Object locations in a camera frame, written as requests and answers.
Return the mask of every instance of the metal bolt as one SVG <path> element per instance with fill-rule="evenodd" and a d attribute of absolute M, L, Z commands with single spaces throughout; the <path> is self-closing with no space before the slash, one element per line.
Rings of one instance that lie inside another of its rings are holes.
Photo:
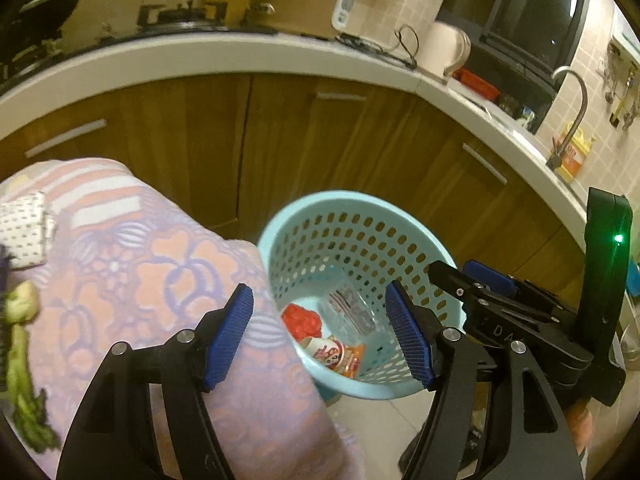
<path fill-rule="evenodd" d="M 527 351 L 527 345 L 522 341 L 511 341 L 511 350 L 516 352 L 516 354 L 524 354 L 524 352 Z"/>
<path fill-rule="evenodd" d="M 127 344 L 122 341 L 116 343 L 111 347 L 111 353 L 113 355 L 122 355 L 127 351 Z"/>
<path fill-rule="evenodd" d="M 455 328 L 446 328 L 442 331 L 442 335 L 444 339 L 448 339 L 449 341 L 457 341 L 460 339 L 460 332 L 458 332 Z"/>
<path fill-rule="evenodd" d="M 180 330 L 177 335 L 178 341 L 181 343 L 190 343 L 194 337 L 196 337 L 196 335 L 193 333 L 193 330 L 189 330 L 188 328 Z"/>

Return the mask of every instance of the faucet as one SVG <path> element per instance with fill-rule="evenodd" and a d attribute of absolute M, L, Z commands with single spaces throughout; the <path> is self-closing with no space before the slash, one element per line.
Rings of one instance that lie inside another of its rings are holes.
<path fill-rule="evenodd" d="M 587 113 L 587 104 L 589 100 L 588 94 L 587 94 L 587 85 L 584 84 L 584 79 L 582 79 L 580 74 L 578 74 L 570 66 L 561 66 L 557 68 L 555 72 L 552 73 L 551 79 L 556 80 L 558 79 L 559 75 L 562 75 L 564 73 L 575 75 L 576 79 L 578 80 L 578 83 L 580 83 L 580 88 L 582 89 L 582 104 L 580 105 L 580 111 L 578 112 L 578 116 L 575 118 L 574 124 L 572 124 L 572 126 L 569 128 L 569 131 L 566 134 L 566 137 L 564 138 L 564 140 L 562 141 L 562 144 L 560 144 L 560 146 L 554 145 L 551 155 L 549 155 L 549 158 L 546 160 L 546 166 L 551 171 L 556 170 L 562 165 L 562 157 L 564 156 L 564 150 L 566 150 L 566 147 L 569 145 L 569 142 L 571 142 L 571 139 L 574 137 L 576 131 L 578 130 L 578 126 L 580 126 L 580 123 L 584 119 L 584 115 L 585 113 Z"/>

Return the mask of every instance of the white countertop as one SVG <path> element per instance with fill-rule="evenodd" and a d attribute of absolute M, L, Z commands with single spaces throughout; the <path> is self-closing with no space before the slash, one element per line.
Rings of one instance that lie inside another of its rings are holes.
<path fill-rule="evenodd" d="M 107 46 L 45 70 L 0 97 L 0 139 L 65 105 L 117 88 L 206 73 L 272 72 L 342 78 L 412 92 L 461 123 L 500 155 L 549 205 L 584 250 L 583 206 L 545 167 L 536 140 L 506 127 L 419 72 L 393 66 L 343 45 L 286 34 L 195 33 Z"/>

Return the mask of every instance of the light blue plastic basket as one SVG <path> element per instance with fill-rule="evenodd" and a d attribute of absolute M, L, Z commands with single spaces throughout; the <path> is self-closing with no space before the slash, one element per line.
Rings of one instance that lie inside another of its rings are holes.
<path fill-rule="evenodd" d="M 305 196 L 282 209 L 262 232 L 258 248 L 276 306 L 313 308 L 340 267 L 384 327 L 368 341 L 356 380 L 314 361 L 296 343 L 306 370 L 324 388 L 361 399 L 397 399 L 422 385 L 411 377 L 384 306 L 386 285 L 401 280 L 415 304 L 436 312 L 444 325 L 459 329 L 462 304 L 431 285 L 430 262 L 455 266 L 438 239 L 401 209 L 351 191 Z"/>

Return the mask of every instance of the tile floor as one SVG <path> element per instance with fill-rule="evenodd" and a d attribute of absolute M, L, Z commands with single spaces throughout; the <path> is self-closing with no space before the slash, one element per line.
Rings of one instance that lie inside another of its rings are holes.
<path fill-rule="evenodd" d="M 396 400 L 343 396 L 327 410 L 358 438 L 367 480 L 399 480 L 398 459 L 427 419 L 433 396 L 427 390 Z"/>

